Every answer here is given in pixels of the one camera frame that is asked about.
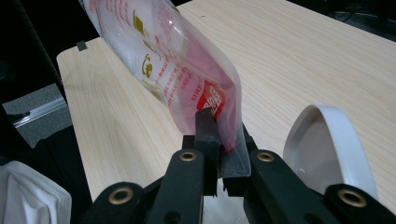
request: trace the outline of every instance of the wooden table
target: wooden table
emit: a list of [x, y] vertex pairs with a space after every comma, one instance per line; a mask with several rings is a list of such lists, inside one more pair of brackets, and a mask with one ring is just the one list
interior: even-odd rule
[[[181, 14], [233, 62], [243, 121], [259, 148], [282, 154], [308, 105], [342, 108], [396, 213], [396, 44], [286, 1], [193, 0]], [[92, 197], [119, 181], [164, 174], [182, 135], [98, 38], [58, 57]]]

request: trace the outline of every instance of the plastic bag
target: plastic bag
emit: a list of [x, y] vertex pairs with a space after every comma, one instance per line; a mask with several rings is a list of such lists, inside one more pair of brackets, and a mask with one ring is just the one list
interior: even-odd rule
[[250, 175], [239, 76], [226, 56], [169, 1], [84, 0], [93, 25], [129, 71], [163, 104], [183, 134], [211, 107], [221, 143], [222, 176]]

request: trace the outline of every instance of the white plastic part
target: white plastic part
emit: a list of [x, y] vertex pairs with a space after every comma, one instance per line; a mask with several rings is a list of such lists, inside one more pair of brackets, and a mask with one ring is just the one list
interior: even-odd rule
[[361, 142], [339, 108], [310, 105], [292, 126], [283, 151], [288, 166], [311, 189], [345, 183], [377, 199], [375, 181]]

